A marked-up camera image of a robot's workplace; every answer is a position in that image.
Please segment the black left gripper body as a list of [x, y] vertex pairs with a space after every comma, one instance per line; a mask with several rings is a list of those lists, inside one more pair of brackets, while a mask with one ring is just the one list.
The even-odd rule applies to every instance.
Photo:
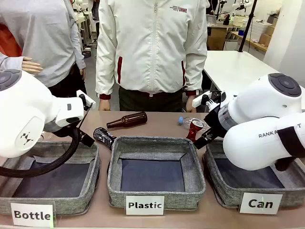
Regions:
[[84, 144], [87, 147], [92, 147], [95, 139], [92, 138], [91, 136], [89, 136], [87, 133], [83, 132], [82, 130], [80, 130], [80, 135], [81, 135], [81, 140], [80, 142], [82, 144]]

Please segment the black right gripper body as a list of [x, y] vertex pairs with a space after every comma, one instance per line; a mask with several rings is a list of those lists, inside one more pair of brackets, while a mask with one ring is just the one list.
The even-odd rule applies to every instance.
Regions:
[[204, 121], [210, 127], [203, 134], [203, 138], [207, 143], [211, 143], [218, 137], [224, 138], [227, 133], [227, 130], [222, 126], [221, 121], [219, 120], [221, 109], [220, 105], [217, 105], [215, 108], [211, 109], [204, 118]]

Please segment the person right hand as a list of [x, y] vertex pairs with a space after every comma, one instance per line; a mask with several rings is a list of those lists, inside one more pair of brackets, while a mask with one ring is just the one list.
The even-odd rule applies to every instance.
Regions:
[[111, 110], [110, 100], [100, 99], [99, 111], [110, 111], [110, 110]]

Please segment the person left hand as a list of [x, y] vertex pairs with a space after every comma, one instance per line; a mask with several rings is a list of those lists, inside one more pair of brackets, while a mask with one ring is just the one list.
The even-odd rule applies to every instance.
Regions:
[[186, 111], [188, 113], [196, 113], [196, 108], [193, 107], [193, 100], [196, 98], [196, 96], [188, 96], [187, 102], [186, 102]]

